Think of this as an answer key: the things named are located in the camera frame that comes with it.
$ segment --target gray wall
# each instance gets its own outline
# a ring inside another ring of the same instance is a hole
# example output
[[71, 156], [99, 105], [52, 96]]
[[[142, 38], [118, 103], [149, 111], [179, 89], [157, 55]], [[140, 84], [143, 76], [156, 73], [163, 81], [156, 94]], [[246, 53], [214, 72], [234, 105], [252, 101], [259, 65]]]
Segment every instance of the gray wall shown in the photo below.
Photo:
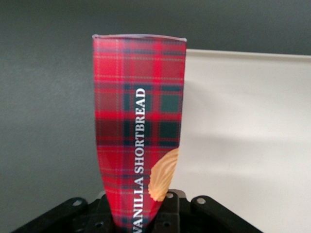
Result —
[[311, 2], [3, 0], [0, 232], [103, 189], [93, 122], [91, 36], [186, 37], [189, 48], [311, 55]]

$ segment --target tartan pattern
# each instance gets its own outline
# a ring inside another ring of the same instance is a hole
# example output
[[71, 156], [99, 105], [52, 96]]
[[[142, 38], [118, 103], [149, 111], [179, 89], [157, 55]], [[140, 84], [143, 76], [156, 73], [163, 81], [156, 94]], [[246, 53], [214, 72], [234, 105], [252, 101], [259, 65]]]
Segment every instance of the tartan pattern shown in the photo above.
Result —
[[[97, 155], [114, 222], [133, 230], [134, 180], [143, 176], [143, 227], [161, 202], [148, 194], [150, 171], [179, 146], [186, 41], [165, 36], [93, 36]], [[144, 173], [134, 172], [135, 93], [145, 97]]]

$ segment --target black clamp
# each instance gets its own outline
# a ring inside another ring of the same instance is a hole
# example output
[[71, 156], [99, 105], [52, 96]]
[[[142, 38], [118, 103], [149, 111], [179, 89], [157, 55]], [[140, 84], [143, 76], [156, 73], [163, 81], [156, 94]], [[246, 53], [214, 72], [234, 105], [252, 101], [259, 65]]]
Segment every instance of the black clamp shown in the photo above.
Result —
[[[72, 198], [12, 233], [114, 233], [106, 195], [91, 204]], [[170, 190], [147, 233], [262, 233], [215, 200]]]

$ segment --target white paper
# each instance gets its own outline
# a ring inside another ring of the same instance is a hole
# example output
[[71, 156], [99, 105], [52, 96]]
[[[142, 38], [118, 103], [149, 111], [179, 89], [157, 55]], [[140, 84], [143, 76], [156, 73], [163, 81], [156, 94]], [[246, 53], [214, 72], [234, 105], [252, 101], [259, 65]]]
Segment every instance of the white paper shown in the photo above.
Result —
[[311, 56], [188, 50], [171, 188], [265, 233], [311, 232]]

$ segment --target red tartan package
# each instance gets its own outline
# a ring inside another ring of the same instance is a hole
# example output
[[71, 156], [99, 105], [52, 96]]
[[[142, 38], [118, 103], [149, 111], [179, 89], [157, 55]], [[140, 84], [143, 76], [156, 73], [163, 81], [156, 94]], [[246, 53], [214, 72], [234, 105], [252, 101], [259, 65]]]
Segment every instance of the red tartan package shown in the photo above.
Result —
[[186, 40], [95, 35], [93, 47], [104, 189], [117, 228], [141, 233], [158, 212], [177, 162]]

